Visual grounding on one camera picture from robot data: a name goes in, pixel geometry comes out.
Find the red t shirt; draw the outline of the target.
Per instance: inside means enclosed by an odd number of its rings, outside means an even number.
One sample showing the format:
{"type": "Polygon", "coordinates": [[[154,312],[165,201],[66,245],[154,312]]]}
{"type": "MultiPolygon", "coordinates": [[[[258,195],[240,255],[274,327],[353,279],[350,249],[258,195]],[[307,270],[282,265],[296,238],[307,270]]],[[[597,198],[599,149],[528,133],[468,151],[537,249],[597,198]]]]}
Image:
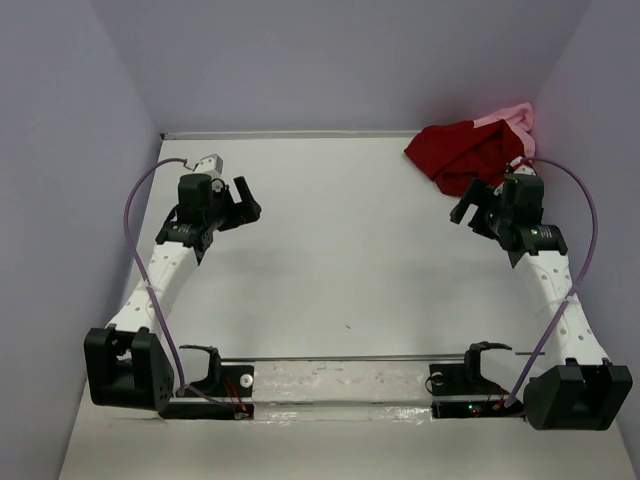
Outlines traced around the red t shirt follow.
{"type": "Polygon", "coordinates": [[[523,156],[525,147],[504,120],[480,127],[462,121],[424,128],[404,153],[441,193],[460,197],[474,179],[499,186],[507,164],[523,156]]]}

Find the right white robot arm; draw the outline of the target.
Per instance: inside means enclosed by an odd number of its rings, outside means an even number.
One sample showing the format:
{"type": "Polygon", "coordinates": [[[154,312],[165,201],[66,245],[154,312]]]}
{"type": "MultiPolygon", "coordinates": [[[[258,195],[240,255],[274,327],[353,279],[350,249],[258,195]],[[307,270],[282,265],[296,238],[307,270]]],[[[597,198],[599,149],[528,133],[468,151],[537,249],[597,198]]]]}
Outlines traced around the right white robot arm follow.
{"type": "Polygon", "coordinates": [[[507,345],[471,345],[460,368],[462,384],[482,392],[492,384],[507,393],[505,406],[520,404],[536,430],[603,431],[629,394],[628,367],[615,365],[596,339],[570,275],[568,247],[560,229],[543,223],[544,183],[510,173],[500,189],[474,179],[450,213],[460,223],[470,206],[472,231],[496,241],[533,302],[544,328],[528,357],[507,345]]]}

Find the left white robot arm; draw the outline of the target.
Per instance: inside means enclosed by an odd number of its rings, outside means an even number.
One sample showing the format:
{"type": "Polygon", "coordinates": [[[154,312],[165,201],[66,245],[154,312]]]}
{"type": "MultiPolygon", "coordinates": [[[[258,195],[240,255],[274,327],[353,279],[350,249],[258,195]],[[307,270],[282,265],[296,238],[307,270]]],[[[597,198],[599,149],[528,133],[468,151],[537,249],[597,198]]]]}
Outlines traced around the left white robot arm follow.
{"type": "Polygon", "coordinates": [[[141,279],[118,313],[84,339],[91,399],[99,406],[161,413],[184,394],[210,399],[226,382],[215,347],[179,344],[169,315],[217,232],[256,222],[261,207],[244,177],[236,192],[211,173],[181,176],[178,203],[165,219],[141,279]]]}

